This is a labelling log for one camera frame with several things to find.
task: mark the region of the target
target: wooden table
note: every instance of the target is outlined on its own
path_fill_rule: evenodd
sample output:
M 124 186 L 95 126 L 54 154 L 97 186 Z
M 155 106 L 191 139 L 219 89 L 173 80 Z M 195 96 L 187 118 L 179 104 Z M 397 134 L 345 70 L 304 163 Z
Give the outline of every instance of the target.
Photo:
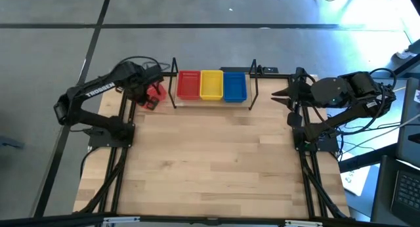
M 154 112 L 138 106 L 117 213 L 308 218 L 299 155 L 286 124 L 289 110 L 270 99 L 286 87 L 284 79 L 259 79 L 259 97 L 251 111 L 174 109 L 169 97 Z M 121 94 L 104 93 L 99 114 L 117 115 L 120 102 Z M 317 120 L 312 111 L 310 116 Z M 99 149 L 86 160 L 74 211 L 86 206 L 102 185 L 109 154 L 109 148 Z M 317 156 L 323 187 L 349 215 L 337 161 L 329 153 Z M 111 187 L 106 210 L 113 192 Z M 313 187 L 312 195 L 320 215 Z

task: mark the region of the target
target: keyboard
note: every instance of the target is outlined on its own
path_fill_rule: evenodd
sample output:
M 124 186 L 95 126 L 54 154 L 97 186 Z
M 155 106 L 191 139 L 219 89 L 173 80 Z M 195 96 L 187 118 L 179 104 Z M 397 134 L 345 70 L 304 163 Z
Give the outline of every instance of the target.
M 398 171 L 391 212 L 408 224 L 417 222 L 420 215 L 420 175 Z

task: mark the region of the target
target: gray floor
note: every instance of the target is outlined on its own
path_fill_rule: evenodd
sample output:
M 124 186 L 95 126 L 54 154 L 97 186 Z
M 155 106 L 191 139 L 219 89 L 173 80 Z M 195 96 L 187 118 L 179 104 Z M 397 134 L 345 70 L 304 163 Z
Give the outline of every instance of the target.
M 103 0 L 0 0 L 2 23 L 96 23 Z M 87 80 L 121 58 L 177 57 L 181 69 L 262 65 L 320 77 L 378 67 L 409 44 L 392 0 L 111 0 L 105 23 L 342 24 L 354 30 L 118 29 L 101 30 Z M 30 216 L 60 126 L 53 104 L 74 85 L 92 29 L 0 29 L 0 134 L 25 148 L 0 149 L 0 219 Z M 97 111 L 100 97 L 85 103 Z M 72 211 L 87 137 L 71 134 L 46 215 Z

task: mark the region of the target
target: blue bin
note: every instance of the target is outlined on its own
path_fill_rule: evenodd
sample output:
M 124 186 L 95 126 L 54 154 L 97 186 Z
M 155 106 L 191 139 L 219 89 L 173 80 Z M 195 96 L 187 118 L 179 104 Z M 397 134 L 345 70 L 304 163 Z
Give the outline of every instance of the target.
M 243 102 L 247 100 L 247 85 L 245 73 L 223 74 L 223 97 L 225 102 Z

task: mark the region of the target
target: plastic bin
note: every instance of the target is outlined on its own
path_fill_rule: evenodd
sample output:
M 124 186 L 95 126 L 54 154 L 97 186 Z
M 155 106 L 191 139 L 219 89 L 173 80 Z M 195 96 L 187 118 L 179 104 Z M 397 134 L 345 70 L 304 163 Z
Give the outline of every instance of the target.
M 223 97 L 223 71 L 202 70 L 199 96 L 203 100 L 220 100 Z
M 200 71 L 179 71 L 177 96 L 183 100 L 200 99 Z
M 247 100 L 245 73 L 224 73 L 224 101 L 243 102 Z

